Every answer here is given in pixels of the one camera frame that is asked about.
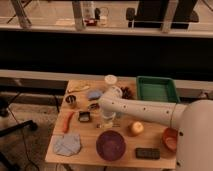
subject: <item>plate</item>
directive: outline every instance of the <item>plate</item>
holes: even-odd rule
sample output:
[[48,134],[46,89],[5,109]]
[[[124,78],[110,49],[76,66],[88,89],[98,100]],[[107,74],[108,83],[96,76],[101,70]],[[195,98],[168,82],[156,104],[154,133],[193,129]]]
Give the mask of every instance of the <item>plate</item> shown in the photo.
[[103,132],[96,141],[99,156],[107,161],[120,159],[126,150],[126,144],[121,134],[108,130]]

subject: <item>green tray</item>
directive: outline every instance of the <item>green tray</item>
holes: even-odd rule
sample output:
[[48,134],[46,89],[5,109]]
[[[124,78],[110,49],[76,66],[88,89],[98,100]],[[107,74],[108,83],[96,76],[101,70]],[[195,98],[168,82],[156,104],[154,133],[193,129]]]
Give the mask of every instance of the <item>green tray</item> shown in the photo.
[[139,100],[180,103],[171,78],[138,76],[136,82]]

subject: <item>bowl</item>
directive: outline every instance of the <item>bowl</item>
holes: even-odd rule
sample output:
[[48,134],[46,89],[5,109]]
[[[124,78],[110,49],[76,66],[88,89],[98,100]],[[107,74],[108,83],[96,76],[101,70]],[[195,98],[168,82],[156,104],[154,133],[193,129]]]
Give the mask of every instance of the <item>bowl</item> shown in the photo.
[[108,130],[99,135],[96,141],[96,150],[102,159],[115,161],[125,153],[126,144],[121,134]]
[[177,137],[178,131],[172,128],[166,128],[163,132],[163,143],[172,152],[176,152],[177,150]]

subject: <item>chair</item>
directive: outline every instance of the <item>chair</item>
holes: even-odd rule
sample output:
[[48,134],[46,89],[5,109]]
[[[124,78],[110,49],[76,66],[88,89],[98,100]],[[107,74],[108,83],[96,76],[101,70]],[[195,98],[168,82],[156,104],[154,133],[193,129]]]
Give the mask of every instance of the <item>chair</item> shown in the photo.
[[[0,98],[0,116],[5,117],[8,115],[8,111],[7,111],[8,105],[9,104],[3,98]],[[27,125],[29,125],[29,128],[32,131],[35,131],[38,128],[38,126],[35,122],[33,122],[32,120],[28,120],[26,122],[17,124],[15,126],[6,128],[4,130],[0,130],[0,137],[8,135],[11,132],[16,131],[17,129],[21,129]],[[9,171],[18,171],[20,169],[19,165],[11,164],[7,160],[7,158],[2,154],[1,151],[0,151],[0,162],[2,162]]]
[[[139,2],[137,13],[134,8],[127,8],[126,19],[128,27],[160,28],[169,0],[142,0]],[[187,29],[189,22],[198,22],[199,17],[193,11],[197,0],[179,0],[172,28]]]

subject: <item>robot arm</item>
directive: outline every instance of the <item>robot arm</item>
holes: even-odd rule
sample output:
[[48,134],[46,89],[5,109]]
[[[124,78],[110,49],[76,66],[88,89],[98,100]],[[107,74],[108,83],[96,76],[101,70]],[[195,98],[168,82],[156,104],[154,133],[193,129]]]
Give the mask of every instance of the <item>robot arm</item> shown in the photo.
[[99,105],[104,117],[113,112],[136,116],[144,121],[159,123],[173,129],[178,129],[185,105],[176,103],[149,102],[122,99],[122,91],[112,86],[99,99]]
[[213,101],[200,100],[188,106],[175,103],[121,99],[116,86],[104,93],[99,105],[104,117],[114,112],[130,114],[179,131],[176,171],[212,171]]

